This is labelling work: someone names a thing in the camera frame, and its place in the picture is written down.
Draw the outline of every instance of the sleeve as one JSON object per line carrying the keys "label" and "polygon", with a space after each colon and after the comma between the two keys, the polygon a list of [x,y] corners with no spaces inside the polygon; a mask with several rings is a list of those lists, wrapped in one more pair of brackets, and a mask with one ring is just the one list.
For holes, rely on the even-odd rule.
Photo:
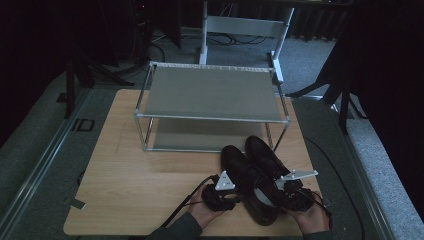
{"label": "sleeve", "polygon": [[331,231],[303,234],[303,240],[331,240],[331,239],[334,239]]}
{"label": "sleeve", "polygon": [[168,228],[160,227],[153,231],[146,240],[195,240],[202,234],[202,228],[189,213],[184,213]]}

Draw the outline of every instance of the hand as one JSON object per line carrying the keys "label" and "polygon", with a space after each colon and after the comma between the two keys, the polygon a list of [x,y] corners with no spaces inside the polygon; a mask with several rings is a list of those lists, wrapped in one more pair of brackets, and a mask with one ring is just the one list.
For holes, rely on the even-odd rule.
{"label": "hand", "polygon": [[[319,192],[314,192],[314,198],[319,203],[322,203],[322,198]],[[330,230],[330,218],[327,213],[318,204],[314,203],[306,212],[286,210],[299,225],[300,231],[303,234],[323,232]]]}
{"label": "hand", "polygon": [[190,203],[193,204],[188,208],[188,212],[196,219],[202,229],[208,226],[212,220],[224,213],[223,211],[214,212],[206,206],[202,199],[202,192],[205,188],[206,185],[199,188],[196,195],[190,200]]}

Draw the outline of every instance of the black cable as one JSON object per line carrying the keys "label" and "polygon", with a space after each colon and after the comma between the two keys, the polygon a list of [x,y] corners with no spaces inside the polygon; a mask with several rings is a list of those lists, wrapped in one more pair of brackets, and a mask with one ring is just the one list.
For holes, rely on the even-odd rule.
{"label": "black cable", "polygon": [[214,176],[209,176],[207,177],[205,180],[203,180],[194,190],[193,192],[188,195],[181,203],[180,205],[178,205],[178,207],[174,210],[174,212],[172,212],[172,214],[168,217],[168,219],[166,219],[166,221],[161,225],[161,227],[166,228],[166,226],[168,226],[168,224],[172,221],[172,219],[174,219],[174,217],[181,211],[181,209],[185,206],[187,206],[187,202],[194,196],[194,194],[196,194],[196,192],[199,190],[200,187],[203,186],[203,184],[205,184],[207,181],[213,179]]}
{"label": "black cable", "polygon": [[349,198],[350,203],[352,204],[353,210],[355,211],[355,214],[358,218],[359,221],[359,225],[361,227],[361,239],[365,239],[365,229],[364,229],[364,222],[361,218],[361,215],[359,214],[359,210],[356,207],[355,203],[353,202],[352,196],[350,196],[349,191],[347,190],[346,185],[344,184],[339,172],[336,170],[336,167],[334,166],[334,164],[331,162],[330,157],[324,152],[324,150],[317,144],[315,143],[313,140],[311,140],[308,137],[303,136],[304,139],[308,140],[310,143],[312,143],[323,155],[324,157],[327,159],[327,162],[330,164],[331,168],[333,168],[334,173],[336,174],[337,178],[340,181],[340,184],[342,185],[347,197]]}

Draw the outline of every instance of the wooden table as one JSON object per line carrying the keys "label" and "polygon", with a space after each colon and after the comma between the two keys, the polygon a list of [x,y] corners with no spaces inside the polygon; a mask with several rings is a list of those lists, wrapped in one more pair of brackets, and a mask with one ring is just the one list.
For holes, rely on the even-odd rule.
{"label": "wooden table", "polygon": [[[134,121],[138,90],[117,92],[64,225],[68,235],[148,235],[159,227],[206,177],[221,173],[219,153],[147,152]],[[289,169],[312,170],[293,106],[286,101],[292,123],[277,156]],[[274,136],[280,129],[271,126]],[[319,190],[315,177],[303,180]],[[243,204],[214,220],[202,236],[299,236],[296,222],[281,215],[271,226],[260,226]]]}

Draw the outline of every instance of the person's right hand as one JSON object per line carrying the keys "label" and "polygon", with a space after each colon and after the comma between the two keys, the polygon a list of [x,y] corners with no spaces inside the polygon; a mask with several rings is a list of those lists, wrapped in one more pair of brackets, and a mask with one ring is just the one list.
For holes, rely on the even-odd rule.
{"label": "person's right hand", "polygon": [[[319,192],[314,192],[314,198],[319,203],[322,203],[322,198]],[[303,234],[323,232],[330,230],[330,218],[327,213],[318,204],[314,203],[307,211],[289,211],[286,210],[299,225],[299,229]]]}

